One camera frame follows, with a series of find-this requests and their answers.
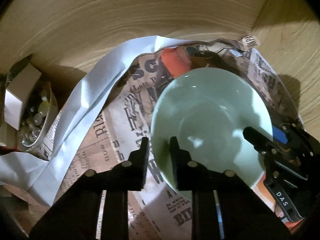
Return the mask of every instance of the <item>blue tag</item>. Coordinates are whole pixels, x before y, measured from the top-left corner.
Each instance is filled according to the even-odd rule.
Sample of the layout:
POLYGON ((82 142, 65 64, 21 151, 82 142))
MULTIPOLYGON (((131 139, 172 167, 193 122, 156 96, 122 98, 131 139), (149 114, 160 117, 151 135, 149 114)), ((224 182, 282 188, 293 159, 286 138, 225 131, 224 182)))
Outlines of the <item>blue tag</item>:
POLYGON ((288 142, 286 134, 279 128, 272 126, 273 138, 278 142, 286 144, 288 142))
POLYGON ((241 57, 242 56, 242 54, 239 52, 239 51, 237 51, 236 49, 229 49, 229 51, 233 54, 233 56, 235 56, 235 57, 241 57))

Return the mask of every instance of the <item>wood grain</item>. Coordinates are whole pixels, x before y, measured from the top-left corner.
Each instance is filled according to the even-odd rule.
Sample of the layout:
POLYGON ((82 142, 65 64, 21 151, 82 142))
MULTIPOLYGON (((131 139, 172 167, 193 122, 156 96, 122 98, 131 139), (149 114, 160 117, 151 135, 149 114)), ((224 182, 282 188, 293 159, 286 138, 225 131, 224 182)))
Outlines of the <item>wood grain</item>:
POLYGON ((265 0, 14 0, 0 21, 0 69, 34 54, 56 88, 71 89, 132 38, 240 38, 265 0))
POLYGON ((320 24, 304 0, 266 0, 253 33, 258 50, 299 105, 307 131, 320 139, 320 24))

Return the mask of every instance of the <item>crumpled white paper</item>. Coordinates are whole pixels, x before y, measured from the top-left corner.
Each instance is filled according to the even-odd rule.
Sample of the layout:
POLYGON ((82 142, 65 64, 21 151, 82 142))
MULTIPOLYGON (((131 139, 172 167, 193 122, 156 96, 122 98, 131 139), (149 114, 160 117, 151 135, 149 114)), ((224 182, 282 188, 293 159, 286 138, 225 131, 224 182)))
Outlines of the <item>crumpled white paper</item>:
POLYGON ((0 181, 27 191, 42 205, 51 206, 82 140, 132 61, 144 53, 194 42, 148 36, 114 48, 76 85, 68 98, 57 126, 52 159, 47 162, 21 152, 1 156, 0 181))

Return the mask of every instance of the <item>paper wrapping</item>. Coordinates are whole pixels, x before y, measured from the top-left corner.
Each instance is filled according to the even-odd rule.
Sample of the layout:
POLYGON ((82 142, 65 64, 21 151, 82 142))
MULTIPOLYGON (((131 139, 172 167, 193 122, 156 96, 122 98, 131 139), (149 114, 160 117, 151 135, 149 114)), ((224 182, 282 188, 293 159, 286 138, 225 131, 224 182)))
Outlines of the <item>paper wrapping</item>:
MULTIPOLYGON (((113 87, 107 107, 93 119, 93 124, 71 161, 56 199, 87 169, 97 172, 111 169, 140 146, 143 136, 150 137, 152 113, 159 95, 176 75, 188 71, 188 68, 219 67, 236 73, 258 91, 268 109, 297 119, 298 112, 293 100, 271 66, 256 49, 246 52, 238 49, 244 46, 248 45, 217 40, 209 44, 165 49, 133 59, 129 70, 123 71, 124 75, 118 78, 119 81, 113 87), (211 52, 216 52, 223 61, 217 60, 211 52)), ((55 134, 59 132, 59 124, 68 102, 48 133, 46 148, 42 148, 41 153, 49 159, 56 158, 54 145, 58 137, 55 134)), ((263 179, 253 190, 274 210, 275 201, 263 186, 263 179)), ((20 190, 12 186, 6 187, 29 203, 29 210, 37 219, 48 210, 48 207, 39 205, 29 194, 21 194, 20 190)), ((165 183, 154 161, 152 148, 144 189, 128 193, 128 215, 130 239, 190 239, 191 202, 165 183)), ((98 220, 100 226, 101 216, 102 210, 98 220)))
POLYGON ((192 42, 148 36, 114 48, 73 89, 56 127, 51 160, 21 152, 1 156, 0 181, 27 191, 40 204, 51 206, 82 140, 132 61, 141 54, 192 42))

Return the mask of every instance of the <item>ceramic bowl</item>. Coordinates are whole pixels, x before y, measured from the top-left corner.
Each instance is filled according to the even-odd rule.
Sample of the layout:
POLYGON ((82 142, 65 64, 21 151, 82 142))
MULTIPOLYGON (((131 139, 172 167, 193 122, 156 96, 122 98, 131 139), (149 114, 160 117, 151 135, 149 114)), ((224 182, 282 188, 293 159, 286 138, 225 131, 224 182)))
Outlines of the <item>ceramic bowl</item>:
MULTIPOLYGON (((191 158, 217 172, 234 170, 253 188, 264 173, 261 156, 243 129, 252 126, 272 140, 268 110, 242 78, 218 68, 199 68, 172 81, 160 95, 151 122, 151 142, 164 180, 176 190, 169 141, 176 136, 191 158)), ((190 192, 180 192, 191 199, 190 192)))

